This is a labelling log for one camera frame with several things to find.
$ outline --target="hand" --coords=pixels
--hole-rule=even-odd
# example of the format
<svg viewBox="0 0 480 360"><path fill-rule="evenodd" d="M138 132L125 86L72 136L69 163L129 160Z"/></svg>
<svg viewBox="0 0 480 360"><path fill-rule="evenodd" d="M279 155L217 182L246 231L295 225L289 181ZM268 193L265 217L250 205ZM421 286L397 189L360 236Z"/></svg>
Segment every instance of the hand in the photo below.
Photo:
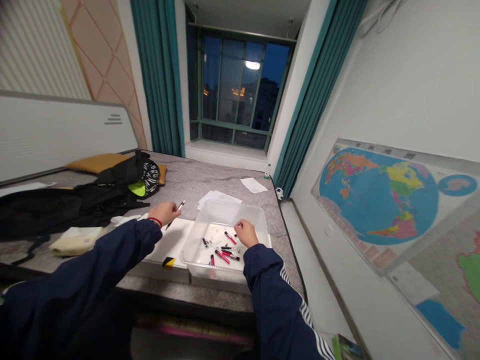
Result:
<svg viewBox="0 0 480 360"><path fill-rule="evenodd" d="M181 213L180 210L177 210L177 205L174 202L161 202L156 207L150 209L148 217L158 219L163 226L166 226L178 218Z"/></svg>
<svg viewBox="0 0 480 360"><path fill-rule="evenodd" d="M259 243L257 234L255 233L255 226L253 226L250 221L241 219L236 223L234 229L238 239L247 247L247 249L250 249L252 246Z"/></svg>

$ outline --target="poster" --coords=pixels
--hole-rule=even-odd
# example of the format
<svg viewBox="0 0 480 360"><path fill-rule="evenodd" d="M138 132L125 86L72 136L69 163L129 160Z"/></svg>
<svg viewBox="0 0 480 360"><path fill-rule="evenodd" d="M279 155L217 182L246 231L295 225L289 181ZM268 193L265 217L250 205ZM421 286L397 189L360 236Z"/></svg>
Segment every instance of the poster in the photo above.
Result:
<svg viewBox="0 0 480 360"><path fill-rule="evenodd" d="M311 193L454 359L480 356L480 164L339 139Z"/></svg>

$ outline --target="ocean on map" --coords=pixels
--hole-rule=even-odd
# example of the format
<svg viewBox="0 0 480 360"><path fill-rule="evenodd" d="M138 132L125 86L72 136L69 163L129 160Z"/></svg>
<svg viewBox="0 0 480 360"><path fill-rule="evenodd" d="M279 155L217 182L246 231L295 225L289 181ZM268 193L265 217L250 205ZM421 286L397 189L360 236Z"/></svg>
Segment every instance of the ocean on map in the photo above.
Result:
<svg viewBox="0 0 480 360"><path fill-rule="evenodd" d="M357 169L353 174L335 171L326 183L329 164L347 155L364 157L373 163L371 167ZM421 184L408 195L400 195L397 203L392 191L392 179L386 169L408 166L404 174L406 180L416 177ZM345 148L337 152L322 172L319 186L320 195L334 201L341 209L341 216L347 219L361 235L364 242L376 245L394 245L405 243L423 235L433 224L437 216L439 191L428 169L408 159L399 159L359 148ZM373 234L369 232L388 232L398 217L409 217L413 230L411 236L395 234Z"/></svg>

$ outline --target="curtain rod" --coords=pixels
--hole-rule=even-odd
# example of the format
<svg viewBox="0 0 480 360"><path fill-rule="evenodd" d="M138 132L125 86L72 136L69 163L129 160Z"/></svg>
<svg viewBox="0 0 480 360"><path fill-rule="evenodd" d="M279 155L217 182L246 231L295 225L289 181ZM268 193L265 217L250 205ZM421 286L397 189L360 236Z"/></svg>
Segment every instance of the curtain rod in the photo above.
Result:
<svg viewBox="0 0 480 360"><path fill-rule="evenodd" d="M260 38L260 37L261 37L261 38L267 38L267 39L272 39L272 40L276 40L276 41L283 42L283 43L292 43L292 44L295 44L295 43L297 42L296 39L290 39L290 38L287 38L287 37L264 35L264 34L259 34L259 33L256 33L256 32L232 30L232 29L227 29L227 28L224 28L224 27L200 25L200 24L195 23L195 22L189 22L188 25L194 26L194 27L197 27L197 28L202 28L202 29L207 29L207 30L213 30L213 31L229 32L229 33L235 33L235 34L250 35L250 36L255 36L255 37L259 37L259 38Z"/></svg>

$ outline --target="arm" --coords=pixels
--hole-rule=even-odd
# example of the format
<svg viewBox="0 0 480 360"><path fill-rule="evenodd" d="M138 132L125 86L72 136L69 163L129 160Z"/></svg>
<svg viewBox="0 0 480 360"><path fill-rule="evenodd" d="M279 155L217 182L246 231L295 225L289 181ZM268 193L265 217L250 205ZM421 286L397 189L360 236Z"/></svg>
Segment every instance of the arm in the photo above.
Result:
<svg viewBox="0 0 480 360"><path fill-rule="evenodd" d="M4 291L0 297L4 352L12 358L42 358L61 349L125 274L153 251L162 237L161 225L179 215L174 203L161 203L149 213L156 220L129 221L52 274Z"/></svg>
<svg viewBox="0 0 480 360"><path fill-rule="evenodd" d="M261 359L334 360L327 343L313 328L310 311L300 294L290 286L282 258L270 248L244 241L245 275L255 312Z"/></svg>

